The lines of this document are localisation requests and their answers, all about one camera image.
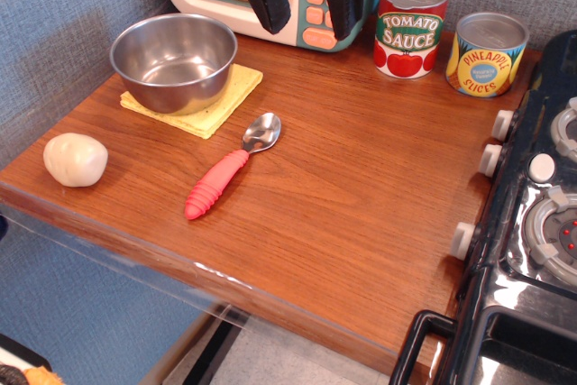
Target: wood grain surface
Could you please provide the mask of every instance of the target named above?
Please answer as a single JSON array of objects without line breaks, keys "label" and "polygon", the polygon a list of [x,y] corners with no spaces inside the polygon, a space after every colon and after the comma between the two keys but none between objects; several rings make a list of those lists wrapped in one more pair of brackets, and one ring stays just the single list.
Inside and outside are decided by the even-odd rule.
[{"label": "wood grain surface", "polygon": [[[482,150],[540,53],[525,53],[507,94],[474,98],[444,78],[451,34],[432,73],[398,79],[374,67],[374,26],[338,53],[239,35],[236,62],[264,79],[209,140],[123,109],[112,76],[0,173],[0,200],[390,373],[417,311],[454,316],[453,230],[481,215]],[[195,182],[265,112],[282,121],[277,144],[186,220]],[[93,187],[64,188],[44,168],[45,144],[68,132],[109,151]]]}]

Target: oven door handle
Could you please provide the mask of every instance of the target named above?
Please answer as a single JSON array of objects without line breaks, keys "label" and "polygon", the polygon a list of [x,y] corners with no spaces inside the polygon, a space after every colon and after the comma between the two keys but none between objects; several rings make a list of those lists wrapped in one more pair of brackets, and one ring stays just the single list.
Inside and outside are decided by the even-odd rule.
[{"label": "oven door handle", "polygon": [[390,376],[389,385],[408,384],[427,334],[446,338],[448,346],[454,337],[456,327],[456,320],[440,315],[435,311],[423,310],[418,312],[408,329],[407,338],[398,356],[395,369]]}]

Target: tomato sauce can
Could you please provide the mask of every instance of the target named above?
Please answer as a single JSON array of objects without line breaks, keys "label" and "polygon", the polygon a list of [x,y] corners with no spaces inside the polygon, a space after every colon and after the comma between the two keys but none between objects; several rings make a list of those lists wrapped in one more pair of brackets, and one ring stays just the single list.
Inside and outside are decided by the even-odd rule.
[{"label": "tomato sauce can", "polygon": [[465,15],[457,23],[447,81],[470,96],[504,94],[515,80],[528,40],[525,24],[509,15]]},{"label": "tomato sauce can", "polygon": [[397,78],[433,69],[449,0],[380,0],[374,42],[377,69]]}]

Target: stainless steel bowl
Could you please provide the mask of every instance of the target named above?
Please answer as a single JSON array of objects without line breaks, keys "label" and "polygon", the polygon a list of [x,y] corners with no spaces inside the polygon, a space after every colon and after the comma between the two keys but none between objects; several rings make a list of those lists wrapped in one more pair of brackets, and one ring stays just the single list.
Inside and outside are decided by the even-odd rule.
[{"label": "stainless steel bowl", "polygon": [[166,14],[122,32],[110,62],[144,107],[189,115],[222,96],[236,56],[233,31],[204,15]]}]

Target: stove knob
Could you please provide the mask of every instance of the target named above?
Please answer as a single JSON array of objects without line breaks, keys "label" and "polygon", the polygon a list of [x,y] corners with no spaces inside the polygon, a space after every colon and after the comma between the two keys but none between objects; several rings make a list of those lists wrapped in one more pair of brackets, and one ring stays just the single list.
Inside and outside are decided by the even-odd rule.
[{"label": "stove knob", "polygon": [[512,112],[511,110],[499,110],[497,118],[495,119],[495,124],[493,124],[493,131],[491,132],[493,138],[500,142],[505,141],[514,113],[515,112]]},{"label": "stove knob", "polygon": [[474,232],[474,225],[459,223],[453,234],[450,254],[460,261],[464,261]]},{"label": "stove knob", "polygon": [[529,163],[529,177],[537,184],[543,184],[553,177],[555,161],[546,153],[537,154]]},{"label": "stove knob", "polygon": [[499,162],[499,156],[503,147],[500,144],[488,144],[485,146],[481,163],[479,164],[479,172],[489,178],[492,178]]}]

